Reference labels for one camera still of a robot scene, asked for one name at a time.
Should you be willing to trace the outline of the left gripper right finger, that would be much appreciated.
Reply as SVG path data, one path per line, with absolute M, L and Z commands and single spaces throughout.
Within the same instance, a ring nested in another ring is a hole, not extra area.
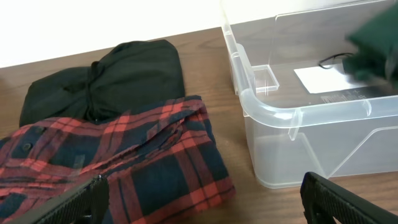
M 397 215 L 314 172 L 304 175 L 300 195 L 309 224 L 397 224 Z

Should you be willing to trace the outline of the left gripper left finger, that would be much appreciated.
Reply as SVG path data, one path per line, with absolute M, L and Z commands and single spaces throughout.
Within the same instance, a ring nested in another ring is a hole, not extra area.
M 109 184 L 102 175 L 93 177 L 42 206 L 14 218 L 11 224 L 101 224 L 109 206 Z

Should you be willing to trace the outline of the red navy plaid shirt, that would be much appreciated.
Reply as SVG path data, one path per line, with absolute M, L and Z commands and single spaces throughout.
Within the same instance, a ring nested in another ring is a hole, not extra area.
M 1 140 L 1 221 L 101 175 L 105 223 L 173 223 L 235 188 L 199 96 L 160 101 L 110 122 L 54 117 Z

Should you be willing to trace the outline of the large black garment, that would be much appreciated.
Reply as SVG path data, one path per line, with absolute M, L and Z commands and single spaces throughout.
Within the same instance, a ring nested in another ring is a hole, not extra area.
M 34 81 L 25 96 L 19 125 L 52 117 L 97 123 L 184 96 L 180 57 L 170 42 L 126 42 L 87 67 L 66 68 Z

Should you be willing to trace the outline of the dark green garment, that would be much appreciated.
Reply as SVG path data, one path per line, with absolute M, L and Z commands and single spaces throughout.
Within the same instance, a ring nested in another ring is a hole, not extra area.
M 397 4 L 367 21 L 346 37 L 357 46 L 356 53 L 340 53 L 318 62 L 342 57 L 343 70 L 355 80 L 372 82 L 385 80 L 397 88 Z

